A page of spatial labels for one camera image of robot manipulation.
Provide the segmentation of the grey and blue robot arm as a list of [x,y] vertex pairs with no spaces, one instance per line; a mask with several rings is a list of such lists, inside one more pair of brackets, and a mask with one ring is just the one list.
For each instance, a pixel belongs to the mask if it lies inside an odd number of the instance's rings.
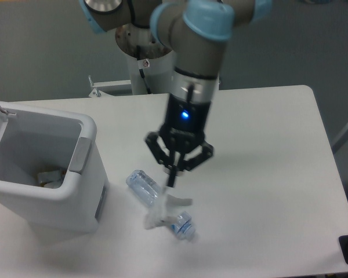
[[81,1],[95,32],[132,25],[131,35],[142,55],[143,45],[162,45],[176,53],[173,81],[164,122],[145,141],[157,163],[168,171],[168,187],[176,176],[190,171],[213,155],[204,128],[224,53],[233,29],[266,16],[271,1]]

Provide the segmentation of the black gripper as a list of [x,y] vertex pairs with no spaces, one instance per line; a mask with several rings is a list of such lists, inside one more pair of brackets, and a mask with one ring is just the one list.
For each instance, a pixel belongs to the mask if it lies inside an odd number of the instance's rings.
[[[169,95],[164,123],[159,133],[151,131],[144,139],[154,159],[168,170],[167,187],[175,187],[176,176],[184,171],[192,171],[213,156],[214,147],[205,141],[204,128],[211,103],[187,103]],[[159,136],[170,150],[167,155],[158,143]],[[175,166],[172,151],[192,151],[200,146],[200,152],[185,159],[181,153]]]

